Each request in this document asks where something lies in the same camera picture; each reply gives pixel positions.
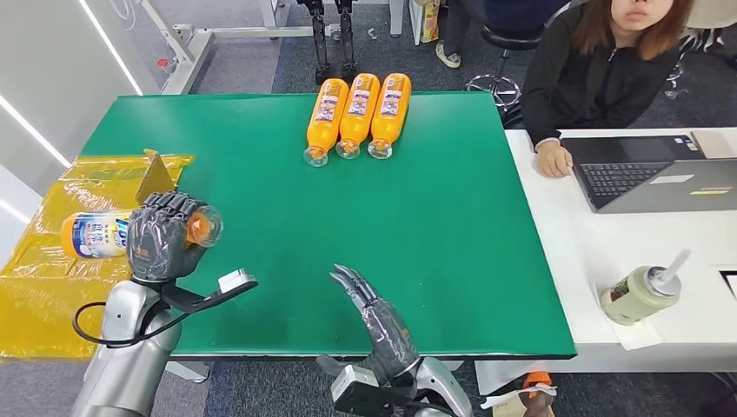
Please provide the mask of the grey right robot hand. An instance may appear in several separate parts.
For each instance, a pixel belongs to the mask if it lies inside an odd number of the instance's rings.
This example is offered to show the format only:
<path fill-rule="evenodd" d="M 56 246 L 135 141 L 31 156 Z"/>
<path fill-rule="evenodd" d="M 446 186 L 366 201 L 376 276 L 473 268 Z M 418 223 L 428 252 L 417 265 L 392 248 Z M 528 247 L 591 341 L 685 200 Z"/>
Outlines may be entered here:
<path fill-rule="evenodd" d="M 349 296 L 362 318 L 372 350 L 360 366 L 385 385 L 409 372 L 419 361 L 408 327 L 395 307 L 356 270 L 336 264 L 329 273 Z"/>

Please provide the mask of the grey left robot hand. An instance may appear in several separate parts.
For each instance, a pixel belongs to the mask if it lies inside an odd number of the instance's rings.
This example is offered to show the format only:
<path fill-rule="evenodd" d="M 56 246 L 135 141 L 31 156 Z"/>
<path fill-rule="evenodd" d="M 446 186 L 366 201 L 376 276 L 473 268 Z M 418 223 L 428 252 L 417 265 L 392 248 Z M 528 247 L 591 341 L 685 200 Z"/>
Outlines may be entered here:
<path fill-rule="evenodd" d="M 170 190 L 151 193 L 132 211 L 126 257 L 134 280 L 168 282 L 195 271 L 207 249 L 187 241 L 187 225 L 204 206 L 186 193 Z"/>

